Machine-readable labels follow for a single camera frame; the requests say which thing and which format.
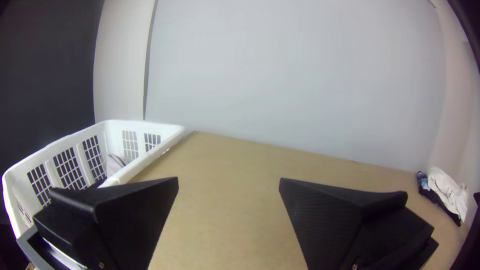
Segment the wooden table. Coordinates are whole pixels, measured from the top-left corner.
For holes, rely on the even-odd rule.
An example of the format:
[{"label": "wooden table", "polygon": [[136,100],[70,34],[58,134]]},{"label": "wooden table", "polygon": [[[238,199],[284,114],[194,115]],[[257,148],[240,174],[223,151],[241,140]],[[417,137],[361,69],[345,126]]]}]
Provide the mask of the wooden table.
[{"label": "wooden table", "polygon": [[424,269],[448,269],[468,228],[418,194],[415,174],[193,132],[132,182],[177,176],[179,192],[149,269],[306,270],[280,197],[281,177],[351,189],[407,191],[407,207],[435,227]]}]

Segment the pile of clothes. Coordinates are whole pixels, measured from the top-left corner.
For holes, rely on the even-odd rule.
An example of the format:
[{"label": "pile of clothes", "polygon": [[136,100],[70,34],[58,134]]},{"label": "pile of clothes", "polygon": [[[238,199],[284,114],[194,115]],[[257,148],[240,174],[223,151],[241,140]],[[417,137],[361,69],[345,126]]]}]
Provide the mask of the pile of clothes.
[{"label": "pile of clothes", "polygon": [[458,185],[448,174],[432,167],[427,174],[416,173],[418,193],[445,211],[457,226],[465,222],[467,215],[468,192],[465,184]]}]

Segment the white laundry basket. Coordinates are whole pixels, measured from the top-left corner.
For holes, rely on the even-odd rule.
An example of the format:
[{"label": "white laundry basket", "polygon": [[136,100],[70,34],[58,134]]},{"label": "white laundry basket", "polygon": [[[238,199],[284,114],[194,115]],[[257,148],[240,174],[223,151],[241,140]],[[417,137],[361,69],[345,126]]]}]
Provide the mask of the white laundry basket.
[{"label": "white laundry basket", "polygon": [[185,128],[146,121],[107,120],[58,139],[9,168],[3,201],[15,237],[50,203],[50,187],[82,190],[107,178],[107,154],[132,160],[99,186],[128,182],[175,145]]}]

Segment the white wall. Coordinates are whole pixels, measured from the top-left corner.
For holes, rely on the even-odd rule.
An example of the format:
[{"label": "white wall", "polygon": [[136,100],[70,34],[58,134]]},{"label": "white wall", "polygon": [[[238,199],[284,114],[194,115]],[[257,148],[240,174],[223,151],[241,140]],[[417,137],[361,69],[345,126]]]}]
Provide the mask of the white wall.
[{"label": "white wall", "polygon": [[155,0],[105,0],[93,65],[95,121],[142,120]]},{"label": "white wall", "polygon": [[146,119],[414,171],[444,76],[424,0],[164,0]]},{"label": "white wall", "polygon": [[468,40],[447,0],[432,0],[445,46],[445,98],[440,129],[430,157],[435,165],[470,193],[465,222],[473,221],[480,192],[480,75]]}]

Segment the dark wall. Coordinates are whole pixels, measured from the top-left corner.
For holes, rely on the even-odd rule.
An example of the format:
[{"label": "dark wall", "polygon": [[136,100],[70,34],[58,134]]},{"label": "dark wall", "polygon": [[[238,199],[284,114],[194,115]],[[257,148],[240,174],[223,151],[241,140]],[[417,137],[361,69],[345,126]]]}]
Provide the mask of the dark wall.
[{"label": "dark wall", "polygon": [[[95,123],[93,67],[103,2],[0,0],[1,175]],[[8,224],[3,198],[1,204],[0,224]]]}]

